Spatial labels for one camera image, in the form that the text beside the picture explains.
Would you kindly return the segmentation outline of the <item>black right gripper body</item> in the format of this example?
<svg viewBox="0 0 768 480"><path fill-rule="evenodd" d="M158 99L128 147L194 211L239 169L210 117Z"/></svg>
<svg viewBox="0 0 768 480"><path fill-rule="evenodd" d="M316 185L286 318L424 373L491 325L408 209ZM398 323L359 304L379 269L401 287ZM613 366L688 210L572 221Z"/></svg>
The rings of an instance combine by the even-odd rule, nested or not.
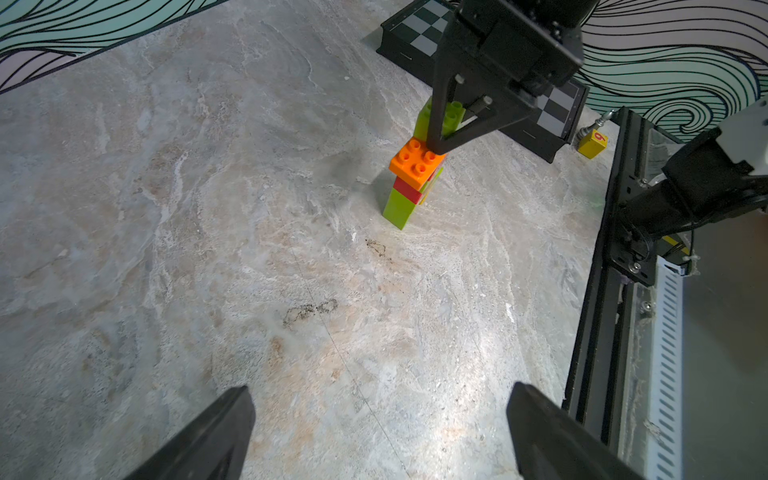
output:
<svg viewBox="0 0 768 480"><path fill-rule="evenodd" d="M567 83L583 66L581 27L591 1L463 1L456 25L469 51L511 86L539 96Z"/></svg>

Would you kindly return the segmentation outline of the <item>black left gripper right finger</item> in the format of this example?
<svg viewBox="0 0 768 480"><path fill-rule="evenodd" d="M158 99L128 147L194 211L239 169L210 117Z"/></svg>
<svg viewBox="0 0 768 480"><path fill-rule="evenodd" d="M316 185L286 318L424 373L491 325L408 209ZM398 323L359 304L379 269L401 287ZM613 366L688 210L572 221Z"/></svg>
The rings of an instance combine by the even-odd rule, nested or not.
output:
<svg viewBox="0 0 768 480"><path fill-rule="evenodd" d="M506 408L525 479L638 479L600 441L530 384L514 384Z"/></svg>

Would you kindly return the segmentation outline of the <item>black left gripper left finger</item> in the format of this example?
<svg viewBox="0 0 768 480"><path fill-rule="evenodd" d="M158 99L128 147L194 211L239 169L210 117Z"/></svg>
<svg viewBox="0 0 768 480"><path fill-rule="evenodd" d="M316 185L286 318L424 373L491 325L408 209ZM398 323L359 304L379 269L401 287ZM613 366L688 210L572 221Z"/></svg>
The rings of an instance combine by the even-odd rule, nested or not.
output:
<svg viewBox="0 0 768 480"><path fill-rule="evenodd" d="M232 387L127 477L238 479L255 420L248 387Z"/></svg>

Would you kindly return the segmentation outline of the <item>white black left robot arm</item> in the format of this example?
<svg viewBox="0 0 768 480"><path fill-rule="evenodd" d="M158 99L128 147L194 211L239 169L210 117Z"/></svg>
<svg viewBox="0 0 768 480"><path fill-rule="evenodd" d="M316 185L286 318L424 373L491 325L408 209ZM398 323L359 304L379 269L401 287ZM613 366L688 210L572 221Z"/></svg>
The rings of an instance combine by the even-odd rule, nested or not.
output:
<svg viewBox="0 0 768 480"><path fill-rule="evenodd" d="M767 205L767 103L685 144L639 115L618 143L560 402L516 382L505 407L524 479L679 479L694 234Z"/></svg>

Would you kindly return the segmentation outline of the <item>orange lego plate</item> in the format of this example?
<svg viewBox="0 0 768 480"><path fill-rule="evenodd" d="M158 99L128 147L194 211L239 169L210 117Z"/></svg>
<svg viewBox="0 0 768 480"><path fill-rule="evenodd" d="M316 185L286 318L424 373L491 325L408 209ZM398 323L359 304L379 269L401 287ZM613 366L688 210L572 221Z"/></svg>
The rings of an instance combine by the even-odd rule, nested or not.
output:
<svg viewBox="0 0 768 480"><path fill-rule="evenodd" d="M441 166L445 155L429 150L426 143L412 137L392 158L389 170L416 190L421 190Z"/></svg>

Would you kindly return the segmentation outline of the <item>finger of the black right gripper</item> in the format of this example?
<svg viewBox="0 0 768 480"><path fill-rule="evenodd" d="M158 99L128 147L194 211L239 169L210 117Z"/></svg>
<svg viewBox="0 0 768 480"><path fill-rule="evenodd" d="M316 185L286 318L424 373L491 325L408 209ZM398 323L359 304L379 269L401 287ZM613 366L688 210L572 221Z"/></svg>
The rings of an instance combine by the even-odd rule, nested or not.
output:
<svg viewBox="0 0 768 480"><path fill-rule="evenodd" d="M486 106L487 113L457 129L462 145L488 133L505 128L529 116L536 107L535 98L516 98ZM438 155L447 154L458 147L428 147Z"/></svg>
<svg viewBox="0 0 768 480"><path fill-rule="evenodd" d="M459 147L462 145L457 132L444 136L443 124L447 106L453 101L457 80L463 76L464 49L455 35L444 35L435 56L432 108L427 135L428 147Z"/></svg>

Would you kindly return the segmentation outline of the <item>long green lego brick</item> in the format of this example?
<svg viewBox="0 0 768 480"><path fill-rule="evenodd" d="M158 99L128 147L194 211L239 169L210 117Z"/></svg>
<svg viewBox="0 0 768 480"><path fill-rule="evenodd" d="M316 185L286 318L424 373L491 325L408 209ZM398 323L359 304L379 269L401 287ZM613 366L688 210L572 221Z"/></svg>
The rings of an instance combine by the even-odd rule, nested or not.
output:
<svg viewBox="0 0 768 480"><path fill-rule="evenodd" d="M382 215L395 227L403 230L421 197L422 194L420 192L404 195L400 190L393 187Z"/></svg>

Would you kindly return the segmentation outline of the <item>red lego brick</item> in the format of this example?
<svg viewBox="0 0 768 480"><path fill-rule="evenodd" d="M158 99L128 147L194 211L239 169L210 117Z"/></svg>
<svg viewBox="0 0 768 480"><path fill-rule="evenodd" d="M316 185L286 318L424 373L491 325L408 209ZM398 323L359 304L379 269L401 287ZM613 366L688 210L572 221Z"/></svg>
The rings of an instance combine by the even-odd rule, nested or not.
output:
<svg viewBox="0 0 768 480"><path fill-rule="evenodd" d="M397 177L393 185L393 189L403 195L411 203L418 205L421 203L423 193L409 185L406 181Z"/></svg>

